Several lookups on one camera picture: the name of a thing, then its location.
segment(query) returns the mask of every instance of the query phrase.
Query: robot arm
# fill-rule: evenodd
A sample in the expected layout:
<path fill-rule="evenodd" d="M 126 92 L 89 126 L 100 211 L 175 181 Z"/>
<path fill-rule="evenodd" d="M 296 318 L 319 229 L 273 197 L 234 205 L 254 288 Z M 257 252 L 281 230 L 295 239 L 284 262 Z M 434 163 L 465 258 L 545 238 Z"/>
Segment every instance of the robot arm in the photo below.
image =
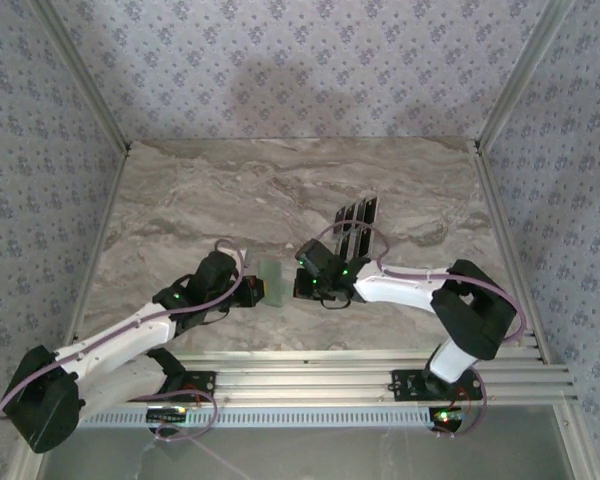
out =
<path fill-rule="evenodd" d="M 436 395 L 454 391 L 453 384 L 478 360 L 493 359 L 516 315 L 515 308 L 493 291 L 447 279 L 475 279 L 498 288 L 467 260 L 449 269 L 381 270 L 364 257 L 347 263 L 315 239 L 298 250 L 296 259 L 302 266 L 295 282 L 297 297 L 390 302 L 436 314 L 450 335 L 423 371 L 427 388 Z"/>
<path fill-rule="evenodd" d="M 381 270 L 368 258 L 346 263 L 317 240 L 305 244 L 296 258 L 302 265 L 294 286 L 296 297 L 390 302 L 436 314 L 450 338 L 436 349 L 422 375 L 426 388 L 437 397 L 448 396 L 454 382 L 476 361 L 495 357 L 515 316 L 512 305 L 498 295 L 439 278 L 449 273 L 495 285 L 464 260 L 450 269 Z M 239 275 L 234 281 L 235 272 L 235 260 L 214 251 L 194 275 L 176 280 L 117 325 L 55 352 L 43 346 L 27 352 L 7 388 L 2 411 L 32 450 L 43 453 L 63 442 L 82 418 L 143 395 L 182 389 L 182 366 L 166 350 L 151 349 L 203 324 L 209 311 L 255 306 L 264 296 L 262 280 Z M 226 299 L 213 308 L 203 307 L 220 296 Z M 473 298 L 467 303 L 464 298 L 469 296 Z M 201 308 L 190 311 L 195 306 Z"/>
<path fill-rule="evenodd" d="M 242 275 L 234 280 L 236 272 L 230 255 L 213 251 L 195 274 L 176 280 L 122 322 L 55 352 L 42 345 L 30 350 L 7 388 L 2 411 L 31 449 L 43 453 L 63 442 L 82 418 L 142 395 L 177 390 L 184 368 L 166 350 L 151 349 L 203 324 L 210 311 L 255 306 L 264 297 L 262 280 Z"/>

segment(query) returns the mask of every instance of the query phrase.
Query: gray marble table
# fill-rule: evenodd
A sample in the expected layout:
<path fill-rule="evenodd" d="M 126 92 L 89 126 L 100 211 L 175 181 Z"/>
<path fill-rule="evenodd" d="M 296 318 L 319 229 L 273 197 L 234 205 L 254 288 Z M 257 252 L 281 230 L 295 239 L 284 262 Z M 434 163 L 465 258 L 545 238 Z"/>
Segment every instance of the gray marble table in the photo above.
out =
<path fill-rule="evenodd" d="M 126 318 L 199 261 L 219 237 L 254 258 L 279 259 L 293 281 L 295 251 L 342 205 L 380 197 L 387 263 L 480 265 L 507 274 L 460 138 L 191 140 L 135 143 L 107 228 L 80 338 Z M 376 241 L 375 253 L 380 250 Z M 286 298 L 282 308 L 234 309 L 171 347 L 218 350 L 423 349 L 445 338 L 431 314 L 389 304 L 327 311 Z"/>

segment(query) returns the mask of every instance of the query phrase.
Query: wallpaper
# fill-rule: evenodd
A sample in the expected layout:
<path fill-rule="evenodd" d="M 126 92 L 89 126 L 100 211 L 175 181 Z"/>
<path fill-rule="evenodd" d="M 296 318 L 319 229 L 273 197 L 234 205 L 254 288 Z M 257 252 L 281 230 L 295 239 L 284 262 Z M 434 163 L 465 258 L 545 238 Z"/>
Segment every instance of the wallpaper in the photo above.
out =
<path fill-rule="evenodd" d="M 542 0 L 56 0 L 130 140 L 477 136 Z"/>
<path fill-rule="evenodd" d="M 24 1 L 0 1 L 0 398 L 61 345 L 119 154 Z M 15 429 L 0 426 L 0 479 Z"/>
<path fill-rule="evenodd" d="M 600 451 L 600 0 L 579 0 L 489 152 Z"/>

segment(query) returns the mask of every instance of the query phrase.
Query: metal strip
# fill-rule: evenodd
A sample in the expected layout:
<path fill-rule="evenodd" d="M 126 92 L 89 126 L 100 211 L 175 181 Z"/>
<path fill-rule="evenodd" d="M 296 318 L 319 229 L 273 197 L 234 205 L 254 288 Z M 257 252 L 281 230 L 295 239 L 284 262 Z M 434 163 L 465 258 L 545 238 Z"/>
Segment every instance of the metal strip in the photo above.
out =
<path fill-rule="evenodd" d="M 554 407 L 569 463 L 576 479 L 600 479 L 598 457 L 580 406 Z"/>
<path fill-rule="evenodd" d="M 531 81 L 533 72 L 535 72 L 551 42 L 553 42 L 556 33 L 574 3 L 575 0 L 548 0 L 495 106 L 489 113 L 489 117 L 478 135 L 478 144 L 482 151 L 489 150 L 495 138 L 504 128 L 522 92 Z"/>
<path fill-rule="evenodd" d="M 478 364 L 490 402 L 500 405 L 554 405 L 576 402 L 564 365 L 536 358 L 495 359 Z M 390 372 L 422 368 L 430 352 L 293 351 L 180 354 L 187 369 L 217 372 L 215 397 L 229 407 L 392 405 Z M 444 405 L 421 402 L 419 405 Z"/>
<path fill-rule="evenodd" d="M 502 249 L 507 271 L 514 285 L 514 295 L 521 302 L 522 308 L 533 326 L 542 358 L 548 364 L 552 364 L 555 361 L 555 356 L 552 355 L 549 348 L 537 306 L 531 295 L 524 268 L 515 248 L 513 233 L 506 221 L 507 215 L 502 199 L 497 193 L 497 183 L 491 164 L 484 152 L 481 152 L 481 154 L 475 153 L 473 157 L 478 171 L 478 178 L 491 213 L 491 219 L 494 223 L 496 238 Z M 600 479 L 600 459 L 595 451 L 591 433 L 585 424 L 582 407 L 579 404 L 568 403 L 558 404 L 554 407 L 554 411 L 574 476 L 578 480 Z"/>
<path fill-rule="evenodd" d="M 86 64 L 80 58 L 58 13 L 48 0 L 29 0 L 29 5 L 40 23 L 42 23 L 42 28 L 46 31 L 49 41 L 56 48 L 65 66 L 69 69 L 71 76 L 107 138 L 119 152 L 125 152 L 127 141 L 122 130 L 116 123 L 93 78 L 91 78 Z"/>
<path fill-rule="evenodd" d="M 504 204 L 497 191 L 497 183 L 493 171 L 491 170 L 491 165 L 486 158 L 485 153 L 474 153 L 472 158 L 478 172 L 478 180 L 482 186 L 487 208 L 489 209 L 490 217 L 493 222 L 496 239 L 504 257 L 507 272 L 511 278 L 514 290 L 513 294 L 520 302 L 520 305 L 527 316 L 529 326 L 533 328 L 533 331 L 535 332 L 536 341 L 538 342 L 538 348 L 542 358 L 547 362 L 551 362 L 552 358 L 549 344 L 547 343 L 547 337 L 540 321 L 540 314 L 538 313 L 537 306 L 531 295 L 531 288 L 529 287 L 524 267 L 522 266 L 520 256 L 518 255 L 515 246 L 515 241 L 513 240 L 513 233 L 511 232 L 509 222 L 507 221 L 508 217 Z"/>
<path fill-rule="evenodd" d="M 11 455 L 11 463 L 4 480 L 33 480 L 37 478 L 44 454 L 31 451 L 27 442 L 19 438 Z"/>
<path fill-rule="evenodd" d="M 76 340 L 76 333 L 80 328 L 82 319 L 84 318 L 84 312 L 86 310 L 87 300 L 89 298 L 89 290 L 91 289 L 91 285 L 93 284 L 93 280 L 96 275 L 96 270 L 98 268 L 100 253 L 102 252 L 102 247 L 104 246 L 104 239 L 106 237 L 105 234 L 109 226 L 109 220 L 111 219 L 111 212 L 113 211 L 113 205 L 115 202 L 116 195 L 118 193 L 120 179 L 122 178 L 122 172 L 124 170 L 124 165 L 127 161 L 127 156 L 128 154 L 125 151 L 121 155 L 120 161 L 118 162 L 118 168 L 113 177 L 111 191 L 109 192 L 109 196 L 107 197 L 107 203 L 105 203 L 104 206 L 104 213 L 102 215 L 102 221 L 100 222 L 100 229 L 98 230 L 98 235 L 96 236 L 96 241 L 91 252 L 91 257 L 89 258 L 89 263 L 87 264 L 87 271 L 84 276 L 84 279 L 82 280 L 82 285 L 80 285 L 80 291 L 78 292 L 76 306 L 74 307 L 73 314 L 71 316 L 71 325 L 69 327 L 69 330 L 67 331 L 67 335 L 64 338 L 64 345 L 71 345 Z"/>
<path fill-rule="evenodd" d="M 210 407 L 187 412 L 183 427 L 200 428 L 211 420 Z M 158 424 L 145 422 L 146 407 L 122 407 L 86 419 L 80 428 L 147 428 Z M 228 408 L 218 414 L 214 428 L 350 428 L 431 426 L 426 407 L 399 406 L 352 407 L 287 407 Z"/>

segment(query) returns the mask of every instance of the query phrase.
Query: metal bracket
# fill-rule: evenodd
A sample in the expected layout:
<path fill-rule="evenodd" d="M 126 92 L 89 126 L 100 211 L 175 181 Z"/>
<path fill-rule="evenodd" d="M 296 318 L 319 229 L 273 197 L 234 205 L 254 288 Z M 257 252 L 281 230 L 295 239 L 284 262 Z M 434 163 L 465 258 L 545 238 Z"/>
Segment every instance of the metal bracket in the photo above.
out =
<path fill-rule="evenodd" d="M 213 397 L 216 389 L 216 372 L 213 371 L 191 371 L 182 373 L 182 382 L 178 390 L 195 389 L 208 393 Z M 170 403 L 196 402 L 198 405 L 209 403 L 209 400 L 203 397 L 192 397 L 191 395 L 176 395 L 171 397 Z M 168 405 L 164 407 L 149 407 L 145 416 L 146 423 L 183 423 L 187 419 L 187 409 L 181 406 Z"/>
<path fill-rule="evenodd" d="M 458 392 L 458 400 L 482 400 L 480 382 L 471 370 L 465 370 L 455 386 L 456 392 Z M 393 370 L 391 372 L 391 383 L 387 388 L 393 392 L 393 399 L 396 402 L 446 400 L 429 391 L 425 385 L 422 370 Z M 460 391 L 463 394 L 466 392 L 466 395 L 462 396 L 459 393 Z"/>
<path fill-rule="evenodd" d="M 335 222 L 343 220 L 357 220 L 359 222 L 373 224 L 378 213 L 378 197 L 365 197 L 351 205 L 345 205 L 336 212 Z M 339 225 L 333 229 L 334 238 L 337 240 L 335 254 L 342 260 L 353 260 L 355 258 L 369 255 L 373 242 L 373 231 L 360 225 Z M 351 238 L 354 239 L 353 249 L 350 248 Z"/>

